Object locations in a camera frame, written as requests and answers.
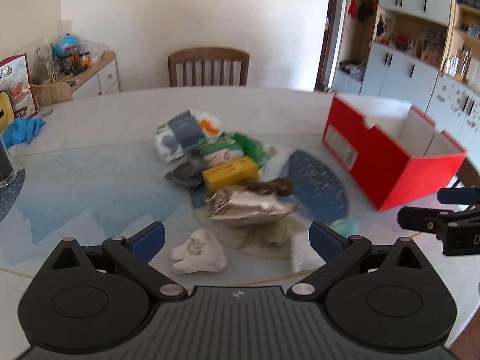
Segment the teal white fluffy item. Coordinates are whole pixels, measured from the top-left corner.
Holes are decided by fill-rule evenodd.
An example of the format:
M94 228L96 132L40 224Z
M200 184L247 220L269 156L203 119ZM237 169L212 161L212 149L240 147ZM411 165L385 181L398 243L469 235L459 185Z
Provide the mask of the teal white fluffy item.
M335 230L336 233L346 238L359 233L358 226L348 218L337 219L331 223L330 227Z

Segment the brown furry item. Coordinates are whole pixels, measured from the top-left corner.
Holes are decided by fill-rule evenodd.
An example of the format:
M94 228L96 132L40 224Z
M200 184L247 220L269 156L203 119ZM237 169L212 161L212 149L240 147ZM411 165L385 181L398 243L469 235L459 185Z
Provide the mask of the brown furry item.
M269 181L249 180L246 189L257 194L277 194L288 197L295 191L295 185L289 178L276 178Z

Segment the dark grey wrapper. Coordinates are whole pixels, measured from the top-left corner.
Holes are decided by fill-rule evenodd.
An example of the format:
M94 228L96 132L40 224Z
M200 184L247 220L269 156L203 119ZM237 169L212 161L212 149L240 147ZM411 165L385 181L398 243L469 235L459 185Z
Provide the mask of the dark grey wrapper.
M195 190L203 184L205 166L202 160L190 158L179 163L164 178L187 190Z

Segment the silver foil bag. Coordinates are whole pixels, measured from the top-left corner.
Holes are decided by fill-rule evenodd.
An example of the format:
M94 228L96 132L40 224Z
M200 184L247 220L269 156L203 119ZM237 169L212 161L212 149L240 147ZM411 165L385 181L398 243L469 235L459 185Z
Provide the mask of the silver foil bag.
M218 189L208 199L210 219L231 227L271 224L294 213L299 205L246 189Z

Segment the white plastic bag with paper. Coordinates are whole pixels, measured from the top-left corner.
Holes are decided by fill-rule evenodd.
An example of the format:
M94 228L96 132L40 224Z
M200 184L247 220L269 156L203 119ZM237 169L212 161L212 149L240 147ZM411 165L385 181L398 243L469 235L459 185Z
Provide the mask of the white plastic bag with paper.
M214 137L220 131L221 124L216 116L206 111L184 111L157 127L155 148L160 158L170 163L182 158L202 139Z

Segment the yellow small box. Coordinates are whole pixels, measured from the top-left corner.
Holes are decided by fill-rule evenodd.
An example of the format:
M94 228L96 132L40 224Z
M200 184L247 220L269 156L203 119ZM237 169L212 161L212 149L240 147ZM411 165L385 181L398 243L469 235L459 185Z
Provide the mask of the yellow small box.
M257 180L258 172L257 164L250 157L244 156L203 171L202 178L206 190L215 192L244 180Z

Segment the green cartoon pouch with tassel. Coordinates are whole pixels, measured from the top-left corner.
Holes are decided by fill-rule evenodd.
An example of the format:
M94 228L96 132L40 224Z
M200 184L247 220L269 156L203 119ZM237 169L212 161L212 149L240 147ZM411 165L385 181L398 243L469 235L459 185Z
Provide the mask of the green cartoon pouch with tassel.
M242 157L249 157L259 169L276 155L273 146L239 132L222 132L217 136L204 138L195 145L194 152L202 158L207 167L216 167Z

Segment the red cardboard shoe box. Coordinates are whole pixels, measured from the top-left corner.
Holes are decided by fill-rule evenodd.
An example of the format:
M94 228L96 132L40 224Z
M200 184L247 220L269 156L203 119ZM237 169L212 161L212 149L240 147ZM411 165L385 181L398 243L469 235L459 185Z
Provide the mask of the red cardboard shoe box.
M409 102L336 94L322 141L379 211L448 185L466 149Z

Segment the dark glass jar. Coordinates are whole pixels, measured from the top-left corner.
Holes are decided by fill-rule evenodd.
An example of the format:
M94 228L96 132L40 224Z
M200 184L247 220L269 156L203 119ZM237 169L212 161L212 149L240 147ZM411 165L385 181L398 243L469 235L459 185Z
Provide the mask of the dark glass jar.
M5 189L15 178L17 172L10 159L7 147L0 137L0 189Z

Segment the blue cloth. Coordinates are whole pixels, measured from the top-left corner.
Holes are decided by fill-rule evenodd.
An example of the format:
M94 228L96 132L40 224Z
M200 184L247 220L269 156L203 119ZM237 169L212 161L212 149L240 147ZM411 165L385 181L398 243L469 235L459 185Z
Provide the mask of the blue cloth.
M26 142L30 144L46 124L42 118L18 118L9 124L2 133L7 148Z

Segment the white sideboard cabinet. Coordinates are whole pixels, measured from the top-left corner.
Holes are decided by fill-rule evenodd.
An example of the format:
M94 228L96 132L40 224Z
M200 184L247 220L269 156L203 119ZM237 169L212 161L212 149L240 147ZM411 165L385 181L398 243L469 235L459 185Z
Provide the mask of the white sideboard cabinet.
M97 63L93 63L84 72L70 76L64 81L68 84L75 82L74 85L70 85L73 100L118 94L120 85L116 53L111 50L105 51Z

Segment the brown wooden chair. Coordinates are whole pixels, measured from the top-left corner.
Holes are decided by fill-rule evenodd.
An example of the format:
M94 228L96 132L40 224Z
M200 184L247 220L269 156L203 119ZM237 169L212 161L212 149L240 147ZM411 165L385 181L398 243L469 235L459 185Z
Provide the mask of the brown wooden chair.
M246 86L250 55L227 47L195 47L168 56L171 87Z

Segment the red snack bag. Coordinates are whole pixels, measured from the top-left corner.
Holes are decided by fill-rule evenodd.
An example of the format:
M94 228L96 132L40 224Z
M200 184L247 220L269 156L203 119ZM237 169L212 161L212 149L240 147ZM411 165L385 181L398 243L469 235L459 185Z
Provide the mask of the red snack bag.
M13 55L1 61L1 91L6 92L16 118L38 114L32 95L26 54Z

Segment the blue globe toy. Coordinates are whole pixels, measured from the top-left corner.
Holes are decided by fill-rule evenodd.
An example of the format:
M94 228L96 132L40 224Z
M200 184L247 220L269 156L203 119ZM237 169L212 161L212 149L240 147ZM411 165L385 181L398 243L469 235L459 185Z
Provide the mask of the blue globe toy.
M78 39L70 34L61 37L54 46L55 54L59 58L66 58L77 53Z

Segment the white wall cabinet unit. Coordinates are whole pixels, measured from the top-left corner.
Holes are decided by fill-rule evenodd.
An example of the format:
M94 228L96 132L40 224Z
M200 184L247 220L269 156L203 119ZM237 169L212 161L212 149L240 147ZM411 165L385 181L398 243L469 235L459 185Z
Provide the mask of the white wall cabinet unit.
M479 162L479 0L338 0L336 92L416 105Z

